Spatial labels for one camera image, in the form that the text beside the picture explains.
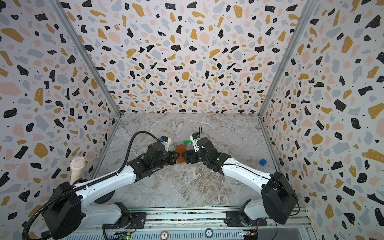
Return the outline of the brown leather card holder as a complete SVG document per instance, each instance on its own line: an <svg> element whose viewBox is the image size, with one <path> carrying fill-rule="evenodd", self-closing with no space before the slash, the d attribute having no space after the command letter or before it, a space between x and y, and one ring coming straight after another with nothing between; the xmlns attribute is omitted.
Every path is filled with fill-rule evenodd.
<svg viewBox="0 0 384 240"><path fill-rule="evenodd" d="M177 164L181 165L186 163L184 155L187 152L187 146L185 144L175 145L175 152L179 154L179 157L177 158Z"/></svg>

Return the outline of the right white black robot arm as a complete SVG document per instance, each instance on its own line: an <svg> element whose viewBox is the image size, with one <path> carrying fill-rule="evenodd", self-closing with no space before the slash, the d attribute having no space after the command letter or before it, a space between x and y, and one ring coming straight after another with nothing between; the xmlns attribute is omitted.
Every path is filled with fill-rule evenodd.
<svg viewBox="0 0 384 240"><path fill-rule="evenodd" d="M258 200L247 200L236 217L227 220L228 224L251 226L257 219L269 217L284 225L295 215L293 210L299 206L298 196L282 173L260 172L226 153L219 153L212 142L199 133L192 134L190 140L193 149L183 153L187 164L202 162L212 172L234 178L261 196Z"/></svg>

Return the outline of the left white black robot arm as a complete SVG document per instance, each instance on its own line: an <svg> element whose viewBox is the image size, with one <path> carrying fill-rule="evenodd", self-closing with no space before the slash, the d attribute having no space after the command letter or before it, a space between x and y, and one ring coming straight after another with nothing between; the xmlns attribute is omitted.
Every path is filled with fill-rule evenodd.
<svg viewBox="0 0 384 240"><path fill-rule="evenodd" d="M153 143L145 153L127 162L122 170L74 186L59 185L51 196L52 204L43 211L51 238L59 240L79 227L112 225L123 229L132 223L131 212L121 202L105 206L115 190L150 177L165 166L174 165L180 154L168 151L163 143Z"/></svg>

